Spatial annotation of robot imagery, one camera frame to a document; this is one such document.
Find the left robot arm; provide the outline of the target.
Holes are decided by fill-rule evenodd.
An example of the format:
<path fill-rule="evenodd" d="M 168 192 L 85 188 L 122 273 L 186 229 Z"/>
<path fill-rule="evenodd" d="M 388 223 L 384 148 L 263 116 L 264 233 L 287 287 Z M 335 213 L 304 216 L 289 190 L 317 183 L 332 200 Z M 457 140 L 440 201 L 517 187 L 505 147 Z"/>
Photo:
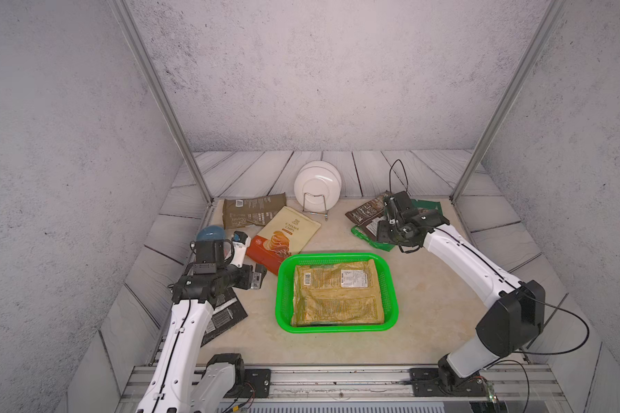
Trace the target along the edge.
<path fill-rule="evenodd" d="M 193 377 L 203 337 L 219 295 L 231 288 L 258 290 L 261 265 L 191 264 L 172 287 L 172 316 L 161 356 L 138 412 L 215 412 L 226 397 L 253 399 L 240 354 L 216 354 L 196 385 Z"/>

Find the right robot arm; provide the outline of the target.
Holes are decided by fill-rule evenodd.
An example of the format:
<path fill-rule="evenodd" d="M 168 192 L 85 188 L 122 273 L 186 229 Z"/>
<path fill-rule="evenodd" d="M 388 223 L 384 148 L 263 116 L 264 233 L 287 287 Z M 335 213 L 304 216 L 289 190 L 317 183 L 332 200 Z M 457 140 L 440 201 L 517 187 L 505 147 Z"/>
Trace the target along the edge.
<path fill-rule="evenodd" d="M 475 336 L 437 363 L 441 386 L 454 392 L 482 368 L 501 361 L 544 331 L 544 288 L 522 282 L 477 251 L 441 213 L 384 202 L 377 240 L 404 253 L 425 249 L 446 263 L 476 293 L 487 312 Z"/>

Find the brown chips bag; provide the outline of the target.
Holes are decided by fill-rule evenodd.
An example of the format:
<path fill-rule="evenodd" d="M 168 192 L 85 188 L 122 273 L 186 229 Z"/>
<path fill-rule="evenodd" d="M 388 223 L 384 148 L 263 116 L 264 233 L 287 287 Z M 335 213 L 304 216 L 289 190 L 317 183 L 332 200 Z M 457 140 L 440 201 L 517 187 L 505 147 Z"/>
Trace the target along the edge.
<path fill-rule="evenodd" d="M 360 227 L 372 240 L 377 241 L 378 223 L 385 220 L 384 197 L 390 194 L 389 191 L 385 191 L 377 198 L 366 201 L 361 206 L 348 211 L 345 214 L 346 218 L 355 226 Z"/>

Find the tan kraft chips bag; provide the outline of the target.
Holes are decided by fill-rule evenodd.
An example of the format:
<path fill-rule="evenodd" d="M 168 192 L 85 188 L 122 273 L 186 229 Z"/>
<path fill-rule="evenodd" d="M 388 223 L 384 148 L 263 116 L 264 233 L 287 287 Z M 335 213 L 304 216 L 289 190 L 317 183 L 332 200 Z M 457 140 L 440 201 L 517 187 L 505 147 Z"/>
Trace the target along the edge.
<path fill-rule="evenodd" d="M 384 323 L 374 260 L 303 265 L 294 274 L 292 326 Z"/>

